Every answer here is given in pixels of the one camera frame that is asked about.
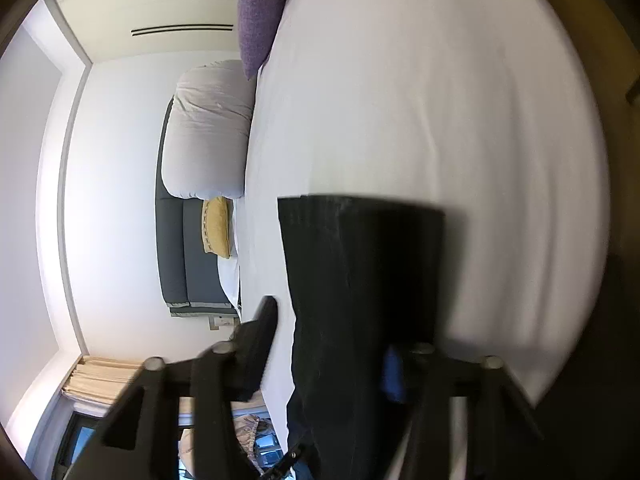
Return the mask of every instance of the wall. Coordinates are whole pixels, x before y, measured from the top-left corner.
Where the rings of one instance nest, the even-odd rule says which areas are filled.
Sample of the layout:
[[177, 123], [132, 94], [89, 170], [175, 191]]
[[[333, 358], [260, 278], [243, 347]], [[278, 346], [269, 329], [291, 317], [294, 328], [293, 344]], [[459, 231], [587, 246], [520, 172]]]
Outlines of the wall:
[[0, 422], [58, 345], [36, 247], [40, 147], [61, 72], [21, 27], [0, 59]]
[[186, 70], [238, 54], [173, 52], [94, 64], [68, 155], [65, 240], [71, 290], [89, 352], [195, 357], [228, 329], [172, 318], [162, 299], [154, 185], [166, 106]]

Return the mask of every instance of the window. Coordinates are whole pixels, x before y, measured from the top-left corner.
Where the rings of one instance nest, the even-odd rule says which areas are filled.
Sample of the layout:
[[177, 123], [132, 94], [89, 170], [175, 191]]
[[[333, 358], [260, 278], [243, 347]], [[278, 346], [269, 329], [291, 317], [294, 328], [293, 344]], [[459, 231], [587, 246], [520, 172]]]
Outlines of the window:
[[99, 419], [74, 413], [66, 427], [53, 466], [53, 480], [63, 480], [71, 465], [78, 459], [84, 446], [95, 431]]

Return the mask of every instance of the black pants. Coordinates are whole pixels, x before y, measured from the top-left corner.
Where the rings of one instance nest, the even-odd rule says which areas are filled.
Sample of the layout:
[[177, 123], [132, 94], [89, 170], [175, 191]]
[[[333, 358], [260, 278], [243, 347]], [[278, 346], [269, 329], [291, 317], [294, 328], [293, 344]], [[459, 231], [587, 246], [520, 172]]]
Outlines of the black pants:
[[433, 342], [441, 211], [343, 196], [278, 200], [296, 314], [289, 445], [298, 478], [379, 478], [406, 423], [381, 390], [393, 345]]

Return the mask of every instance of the bed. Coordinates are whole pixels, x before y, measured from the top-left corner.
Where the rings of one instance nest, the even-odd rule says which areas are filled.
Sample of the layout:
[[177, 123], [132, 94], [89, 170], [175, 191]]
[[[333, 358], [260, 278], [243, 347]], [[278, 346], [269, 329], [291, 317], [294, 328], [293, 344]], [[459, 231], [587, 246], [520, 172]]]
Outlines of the bed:
[[288, 0], [236, 204], [243, 317], [280, 303], [262, 384], [278, 439], [295, 321], [278, 197], [443, 208], [439, 344], [501, 355], [537, 402], [593, 307], [608, 186], [590, 87], [546, 0]]

